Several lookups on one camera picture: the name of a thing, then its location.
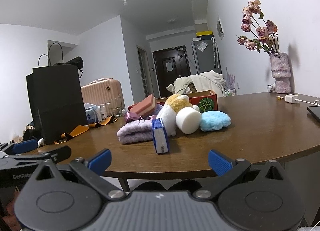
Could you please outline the light blue fluffy sponge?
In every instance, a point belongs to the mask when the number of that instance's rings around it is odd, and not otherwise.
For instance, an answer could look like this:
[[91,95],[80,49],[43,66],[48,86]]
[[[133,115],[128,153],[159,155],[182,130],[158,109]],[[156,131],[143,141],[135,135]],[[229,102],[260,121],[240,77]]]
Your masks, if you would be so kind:
[[201,115],[200,129],[203,132],[218,131],[231,125],[231,118],[221,111],[207,111]]

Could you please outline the lilac fluffy towel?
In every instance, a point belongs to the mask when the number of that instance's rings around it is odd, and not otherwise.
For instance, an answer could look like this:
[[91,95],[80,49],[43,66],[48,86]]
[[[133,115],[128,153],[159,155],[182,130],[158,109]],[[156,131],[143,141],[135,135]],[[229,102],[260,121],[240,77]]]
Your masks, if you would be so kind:
[[123,145],[151,141],[153,139],[152,121],[135,120],[128,122],[119,129],[117,137]]

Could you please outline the purple satin scrunchie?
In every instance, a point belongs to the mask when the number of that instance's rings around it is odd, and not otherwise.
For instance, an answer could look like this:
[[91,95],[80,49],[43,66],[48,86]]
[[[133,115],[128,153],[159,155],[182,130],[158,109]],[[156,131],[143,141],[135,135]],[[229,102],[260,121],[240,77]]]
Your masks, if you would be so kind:
[[124,119],[125,119],[126,123],[133,122],[136,120],[144,120],[143,117],[141,117],[140,115],[138,115],[137,113],[134,113],[134,112],[126,112],[124,114]]

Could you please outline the blue and white brush block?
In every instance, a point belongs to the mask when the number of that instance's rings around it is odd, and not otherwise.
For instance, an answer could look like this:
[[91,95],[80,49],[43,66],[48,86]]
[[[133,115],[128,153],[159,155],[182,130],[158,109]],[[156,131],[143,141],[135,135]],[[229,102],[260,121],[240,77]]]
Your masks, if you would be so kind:
[[169,141],[162,119],[152,120],[153,145],[157,154],[169,153]]

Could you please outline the pink layered sponge block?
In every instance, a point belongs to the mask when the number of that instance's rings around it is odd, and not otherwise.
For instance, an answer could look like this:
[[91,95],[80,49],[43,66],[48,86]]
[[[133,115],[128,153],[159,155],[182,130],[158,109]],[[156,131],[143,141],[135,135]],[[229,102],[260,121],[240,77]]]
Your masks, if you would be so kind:
[[156,108],[156,98],[150,94],[142,101],[134,104],[129,109],[130,112],[136,113],[141,117],[147,117],[151,114]]

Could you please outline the white and yellow plush toy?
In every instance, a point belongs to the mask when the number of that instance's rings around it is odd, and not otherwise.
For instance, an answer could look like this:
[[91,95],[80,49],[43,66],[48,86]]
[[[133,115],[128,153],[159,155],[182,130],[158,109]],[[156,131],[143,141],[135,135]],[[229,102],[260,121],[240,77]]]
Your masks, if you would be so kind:
[[[187,95],[173,94],[165,101],[156,118],[162,120],[168,137],[176,135],[176,117],[181,110],[184,109],[186,111],[186,108],[192,112],[196,111],[196,113],[199,114],[197,116],[199,117],[199,121],[201,120],[199,107],[197,105],[192,105]],[[188,132],[188,134],[195,132],[199,128],[200,122],[197,122],[196,118],[192,118],[191,124],[194,130],[192,132]]]

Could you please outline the blue and white wipes pack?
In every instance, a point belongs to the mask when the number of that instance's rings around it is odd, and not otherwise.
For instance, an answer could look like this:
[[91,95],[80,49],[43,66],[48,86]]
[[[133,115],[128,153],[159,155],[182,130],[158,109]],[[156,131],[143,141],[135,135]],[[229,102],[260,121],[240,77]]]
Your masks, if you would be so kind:
[[100,107],[94,104],[84,104],[88,124],[99,123],[102,120]]

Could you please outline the small white spray bottle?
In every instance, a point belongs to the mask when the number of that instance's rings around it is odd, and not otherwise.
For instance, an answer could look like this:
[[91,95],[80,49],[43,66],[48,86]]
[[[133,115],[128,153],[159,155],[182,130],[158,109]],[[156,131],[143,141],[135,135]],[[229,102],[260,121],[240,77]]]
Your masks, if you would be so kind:
[[100,105],[100,115],[101,115],[101,120],[106,120],[107,118],[107,113],[106,113],[106,108],[103,105]]

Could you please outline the clear glass cup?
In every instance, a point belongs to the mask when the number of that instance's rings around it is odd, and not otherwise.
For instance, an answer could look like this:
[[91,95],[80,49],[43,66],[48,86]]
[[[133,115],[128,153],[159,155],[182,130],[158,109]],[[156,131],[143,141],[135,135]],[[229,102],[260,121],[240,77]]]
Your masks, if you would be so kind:
[[107,103],[108,111],[115,117],[121,117],[123,115],[123,103],[120,97],[110,99]]

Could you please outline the black paper shopping bag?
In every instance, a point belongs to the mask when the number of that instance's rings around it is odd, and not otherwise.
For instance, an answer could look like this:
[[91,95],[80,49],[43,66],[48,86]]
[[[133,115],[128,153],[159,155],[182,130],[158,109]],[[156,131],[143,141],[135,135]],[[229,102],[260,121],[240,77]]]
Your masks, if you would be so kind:
[[68,141],[89,129],[80,87],[83,67],[78,56],[38,66],[26,76],[36,136],[45,144]]

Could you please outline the orange cardboard box with pumpkin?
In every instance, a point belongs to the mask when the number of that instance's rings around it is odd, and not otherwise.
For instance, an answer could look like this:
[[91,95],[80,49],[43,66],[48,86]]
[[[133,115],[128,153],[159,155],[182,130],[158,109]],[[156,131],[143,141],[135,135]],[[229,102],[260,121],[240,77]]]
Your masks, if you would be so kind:
[[[205,111],[217,111],[217,95],[213,91],[194,92],[187,94],[187,96],[192,105],[197,105],[199,107],[200,113]],[[166,100],[167,98],[156,99],[156,108],[153,113],[160,105],[163,106]]]

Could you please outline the pink hard-shell suitcase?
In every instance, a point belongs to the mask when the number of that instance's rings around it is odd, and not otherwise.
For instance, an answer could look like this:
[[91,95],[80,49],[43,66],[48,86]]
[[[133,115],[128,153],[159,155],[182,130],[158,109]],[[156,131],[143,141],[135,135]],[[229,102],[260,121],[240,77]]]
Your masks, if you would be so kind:
[[110,99],[120,97],[125,108],[121,83],[116,79],[97,79],[82,86],[81,92],[84,103],[105,106],[107,115],[111,115],[107,107]]

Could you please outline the cream coat on chair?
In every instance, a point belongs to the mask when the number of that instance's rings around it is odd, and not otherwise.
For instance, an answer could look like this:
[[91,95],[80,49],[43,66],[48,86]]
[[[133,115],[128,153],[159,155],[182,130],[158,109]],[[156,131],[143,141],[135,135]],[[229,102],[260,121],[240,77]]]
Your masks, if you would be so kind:
[[172,94],[188,94],[191,92],[189,85],[193,84],[197,92],[211,90],[217,97],[225,97],[226,80],[222,74],[216,73],[213,70],[199,73],[190,76],[178,78],[166,87],[166,90]]

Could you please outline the white charger adapter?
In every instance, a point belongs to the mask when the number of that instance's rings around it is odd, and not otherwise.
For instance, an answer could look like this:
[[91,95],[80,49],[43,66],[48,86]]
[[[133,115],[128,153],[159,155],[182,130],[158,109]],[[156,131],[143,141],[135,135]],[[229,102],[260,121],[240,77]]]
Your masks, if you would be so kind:
[[297,104],[297,103],[299,103],[298,99],[299,99],[299,96],[298,96],[298,95],[294,95],[294,94],[287,94],[287,95],[285,95],[285,101],[286,101],[287,103],[290,103],[290,104]]

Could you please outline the black phone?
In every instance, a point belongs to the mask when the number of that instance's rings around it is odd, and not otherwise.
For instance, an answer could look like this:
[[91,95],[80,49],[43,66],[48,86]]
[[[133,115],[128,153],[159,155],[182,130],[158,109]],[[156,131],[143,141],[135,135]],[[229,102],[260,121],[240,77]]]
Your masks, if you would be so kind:
[[320,122],[320,107],[319,106],[309,106],[307,111],[311,114],[311,116]]

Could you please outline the grey refrigerator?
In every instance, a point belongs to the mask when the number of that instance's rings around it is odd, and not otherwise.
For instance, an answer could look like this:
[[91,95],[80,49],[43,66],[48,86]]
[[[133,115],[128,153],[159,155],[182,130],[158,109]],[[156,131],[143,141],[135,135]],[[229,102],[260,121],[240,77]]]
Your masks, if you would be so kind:
[[191,47],[198,74],[210,70],[222,74],[219,51],[213,35],[194,38]]

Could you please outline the pink textured vase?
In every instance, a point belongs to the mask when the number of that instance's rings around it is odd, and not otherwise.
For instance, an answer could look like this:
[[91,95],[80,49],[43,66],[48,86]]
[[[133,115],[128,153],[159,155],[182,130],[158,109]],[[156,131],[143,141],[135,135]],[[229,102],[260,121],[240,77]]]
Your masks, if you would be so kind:
[[286,53],[271,53],[270,64],[272,78],[275,79],[275,92],[278,94],[291,93],[291,68],[289,65],[289,59]]

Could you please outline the dark brown entrance door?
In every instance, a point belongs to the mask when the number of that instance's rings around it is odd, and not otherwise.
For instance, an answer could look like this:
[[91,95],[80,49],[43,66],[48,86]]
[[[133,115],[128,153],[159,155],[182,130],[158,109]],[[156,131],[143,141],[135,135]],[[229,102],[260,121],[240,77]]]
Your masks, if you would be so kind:
[[188,55],[185,46],[155,51],[153,60],[156,67],[156,75],[160,97],[168,97],[171,93],[166,87],[177,78],[191,75]]

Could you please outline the yellow box on refrigerator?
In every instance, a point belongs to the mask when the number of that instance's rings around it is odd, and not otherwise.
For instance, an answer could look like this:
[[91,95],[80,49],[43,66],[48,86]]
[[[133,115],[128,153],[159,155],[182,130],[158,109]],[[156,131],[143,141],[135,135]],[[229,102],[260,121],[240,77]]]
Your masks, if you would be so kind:
[[196,33],[197,37],[212,36],[212,35],[213,35],[212,31],[200,31]]

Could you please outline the dried pink roses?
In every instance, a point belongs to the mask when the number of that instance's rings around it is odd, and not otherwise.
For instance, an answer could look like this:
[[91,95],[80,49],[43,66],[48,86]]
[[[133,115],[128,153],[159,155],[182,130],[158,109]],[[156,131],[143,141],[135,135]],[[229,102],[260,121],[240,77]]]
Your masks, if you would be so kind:
[[249,51],[280,53],[278,28],[271,20],[264,18],[260,0],[249,0],[242,9],[241,30],[253,36],[238,36],[237,42]]

